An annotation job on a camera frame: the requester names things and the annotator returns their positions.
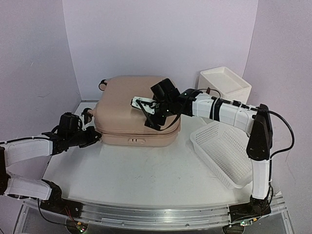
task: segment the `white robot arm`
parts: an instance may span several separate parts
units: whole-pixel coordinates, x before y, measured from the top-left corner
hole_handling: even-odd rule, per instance
[[[61,198],[58,185],[47,180],[26,179],[7,171],[7,167],[20,161],[39,156],[53,156],[67,151],[69,147],[87,147],[96,143],[101,134],[93,126],[85,127],[91,120],[88,110],[82,116],[65,113],[59,125],[41,136],[26,137],[0,142],[0,195],[14,198],[38,198],[45,201],[41,207],[56,213],[68,207],[74,217],[79,215],[81,203]]]
[[[233,220],[240,222],[269,214],[271,209],[268,196],[272,168],[270,149],[273,137],[270,113],[278,114],[269,111],[263,104],[259,107],[245,105],[238,101],[216,98],[200,90],[188,89],[181,94],[169,79],[154,85],[151,90],[154,93],[153,99],[134,97],[131,102],[134,108],[145,114],[147,127],[163,131],[161,126],[164,125],[166,117],[176,115],[169,128],[181,115],[188,115],[210,118],[247,133],[249,142],[246,152],[253,168],[253,190],[249,203],[230,206],[231,220],[232,223]],[[291,127],[281,116],[280,119],[286,123],[294,140]],[[293,144],[294,141],[291,147],[275,154],[289,150]]]

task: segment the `white wall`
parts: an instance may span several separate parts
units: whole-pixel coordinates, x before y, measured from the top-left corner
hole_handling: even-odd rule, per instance
[[[244,79],[251,104],[265,103],[291,124],[295,147],[276,155],[278,179],[297,234],[311,234],[312,2],[260,0]],[[288,146],[286,127],[274,120],[274,148]]]
[[[63,0],[82,99],[118,75],[163,75],[181,89],[226,65],[243,75],[258,0]]]
[[[62,1],[0,1],[0,141],[50,131],[80,95]],[[9,169],[41,178],[48,158]],[[12,233],[21,201],[0,196],[0,228]]]

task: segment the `white plastic basket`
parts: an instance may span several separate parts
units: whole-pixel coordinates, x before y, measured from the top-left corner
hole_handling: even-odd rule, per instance
[[[193,132],[191,141],[195,152],[228,189],[240,189],[252,181],[248,137],[243,131],[213,121]]]

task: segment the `white table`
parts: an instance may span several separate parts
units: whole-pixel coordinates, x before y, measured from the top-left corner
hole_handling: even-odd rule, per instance
[[[76,114],[95,102],[82,102]],[[167,147],[113,146],[100,142],[52,157],[44,179],[63,197],[132,207],[198,207],[248,202],[252,185],[228,190],[194,153],[191,132],[205,123],[182,117],[177,139]]]

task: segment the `suitcase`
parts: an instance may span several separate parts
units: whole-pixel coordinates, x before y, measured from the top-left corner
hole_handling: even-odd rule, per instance
[[[165,77],[114,77],[99,85],[104,90],[92,115],[97,131],[102,133],[102,142],[112,145],[167,146],[180,131],[180,119],[170,128],[157,131],[144,126],[146,116],[131,106],[134,96],[153,98],[151,87]],[[176,116],[166,119],[161,129],[172,123]]]

